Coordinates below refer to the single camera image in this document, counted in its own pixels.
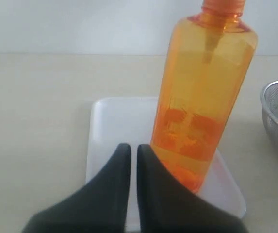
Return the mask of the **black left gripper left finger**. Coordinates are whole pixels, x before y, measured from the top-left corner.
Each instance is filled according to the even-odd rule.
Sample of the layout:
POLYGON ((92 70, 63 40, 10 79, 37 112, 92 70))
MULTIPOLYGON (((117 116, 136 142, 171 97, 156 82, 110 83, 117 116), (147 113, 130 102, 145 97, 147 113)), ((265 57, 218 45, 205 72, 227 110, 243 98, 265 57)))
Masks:
POLYGON ((24 233, 123 233, 131 177, 131 147, 119 144, 80 190, 31 217, 24 233))

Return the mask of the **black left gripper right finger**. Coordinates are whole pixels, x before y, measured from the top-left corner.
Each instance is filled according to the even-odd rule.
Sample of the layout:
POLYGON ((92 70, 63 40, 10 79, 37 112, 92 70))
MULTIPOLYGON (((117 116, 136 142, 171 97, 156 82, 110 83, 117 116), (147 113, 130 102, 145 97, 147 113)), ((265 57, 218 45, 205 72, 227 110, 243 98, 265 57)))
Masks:
POLYGON ((204 201, 163 166, 148 144, 137 151, 137 198, 143 233, 246 233, 242 221, 204 201))

